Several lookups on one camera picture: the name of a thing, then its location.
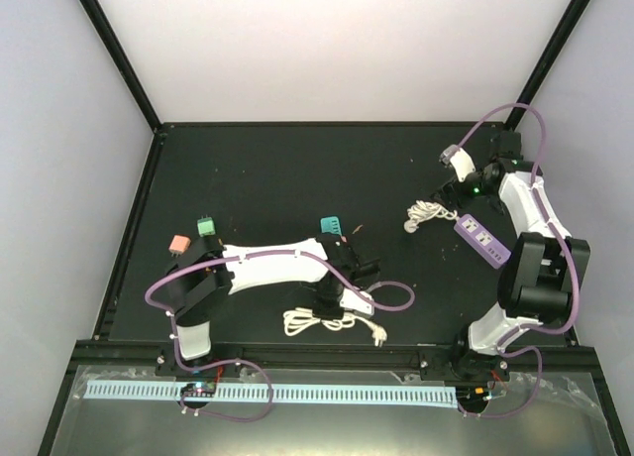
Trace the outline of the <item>teal plug adapter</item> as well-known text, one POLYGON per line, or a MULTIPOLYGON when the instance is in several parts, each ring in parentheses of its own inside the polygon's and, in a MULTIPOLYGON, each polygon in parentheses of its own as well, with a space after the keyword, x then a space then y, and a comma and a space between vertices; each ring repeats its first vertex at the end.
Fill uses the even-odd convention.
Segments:
POLYGON ((347 239, 343 235, 340 220, 337 216, 327 216, 320 219, 321 233, 337 240, 346 242, 347 239))

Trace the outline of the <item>purple power strip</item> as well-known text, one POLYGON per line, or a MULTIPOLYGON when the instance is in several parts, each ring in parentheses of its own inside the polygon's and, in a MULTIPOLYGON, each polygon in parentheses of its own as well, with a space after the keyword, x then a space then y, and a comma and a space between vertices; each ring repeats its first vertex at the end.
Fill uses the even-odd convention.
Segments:
POLYGON ((511 252, 471 215, 461 216, 454 230, 494 269, 500 269, 511 252))

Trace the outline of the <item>pink plug adapter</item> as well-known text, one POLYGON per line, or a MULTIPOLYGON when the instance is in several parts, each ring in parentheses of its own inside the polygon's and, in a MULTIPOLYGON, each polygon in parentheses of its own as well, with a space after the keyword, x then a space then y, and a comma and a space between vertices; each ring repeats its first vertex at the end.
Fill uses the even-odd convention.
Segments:
POLYGON ((168 246, 168 251, 173 257, 182 256, 190 247, 191 239, 183 235, 174 235, 168 246))

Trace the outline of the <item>green plug adapter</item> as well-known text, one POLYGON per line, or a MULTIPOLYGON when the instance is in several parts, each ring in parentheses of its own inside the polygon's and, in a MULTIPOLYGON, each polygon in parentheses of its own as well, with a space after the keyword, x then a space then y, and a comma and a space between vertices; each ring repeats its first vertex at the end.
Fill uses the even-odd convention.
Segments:
POLYGON ((216 234, 216 226, 212 217, 204 216, 196 221, 197 232, 200 237, 216 234))

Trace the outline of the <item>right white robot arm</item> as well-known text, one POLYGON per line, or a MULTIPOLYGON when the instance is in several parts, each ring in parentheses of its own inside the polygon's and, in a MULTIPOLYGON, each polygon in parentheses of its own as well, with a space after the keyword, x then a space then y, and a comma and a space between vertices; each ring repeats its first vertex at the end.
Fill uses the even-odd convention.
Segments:
POLYGON ((486 364, 506 356, 508 346, 527 331, 559 335, 574 326, 590 247, 562 225, 540 166, 518 151, 497 148, 477 168, 462 145, 451 145, 440 161, 455 174, 434 195, 441 204, 461 209, 476 198, 494 198, 508 212, 517 235, 513 248, 506 249, 470 215, 455 226, 501 271, 495 304, 466 326, 453 345, 453 373, 471 380, 486 364))

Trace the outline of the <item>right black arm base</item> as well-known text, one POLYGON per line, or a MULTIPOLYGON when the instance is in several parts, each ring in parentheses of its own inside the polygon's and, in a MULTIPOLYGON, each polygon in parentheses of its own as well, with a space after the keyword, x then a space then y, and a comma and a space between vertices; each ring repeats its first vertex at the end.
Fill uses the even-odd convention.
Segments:
POLYGON ((494 377, 509 381, 509 372, 501 367, 502 358, 456 351, 446 346, 423 347, 418 352, 419 371, 423 380, 485 384, 494 377))

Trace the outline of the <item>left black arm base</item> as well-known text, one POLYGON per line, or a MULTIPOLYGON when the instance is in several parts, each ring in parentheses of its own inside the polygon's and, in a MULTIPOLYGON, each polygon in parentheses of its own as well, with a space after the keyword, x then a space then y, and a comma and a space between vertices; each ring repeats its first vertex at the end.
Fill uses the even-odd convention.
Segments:
POLYGON ((172 346, 163 346, 160 349, 162 357, 161 362, 157 362, 155 373, 160 377, 175 377, 177 379, 185 379, 201 376, 203 378, 211 378, 217 375, 218 370, 208 369, 212 363, 224 361, 221 365, 223 374, 226 376, 235 376, 245 364, 238 363, 237 359, 244 359, 244 347, 242 345, 234 345, 231 343, 213 344, 209 354, 186 360, 181 357, 181 363, 184 367, 194 368, 194 371, 183 369, 176 361, 175 351, 172 346))

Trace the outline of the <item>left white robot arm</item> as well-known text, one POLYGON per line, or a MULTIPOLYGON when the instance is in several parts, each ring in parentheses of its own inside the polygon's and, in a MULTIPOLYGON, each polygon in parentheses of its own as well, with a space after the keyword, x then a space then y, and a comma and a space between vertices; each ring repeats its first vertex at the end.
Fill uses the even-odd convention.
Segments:
POLYGON ((378 272, 378 261, 363 262, 338 234, 321 233, 296 243, 262 247, 223 244, 205 236, 176 256, 166 273, 223 258, 229 261, 196 270, 166 285, 175 311, 177 363, 191 376, 205 374, 212 365, 213 307, 237 292, 301 283, 316 292, 319 317, 335 319, 346 312, 362 317, 374 314, 372 297, 362 286, 364 279, 378 272))

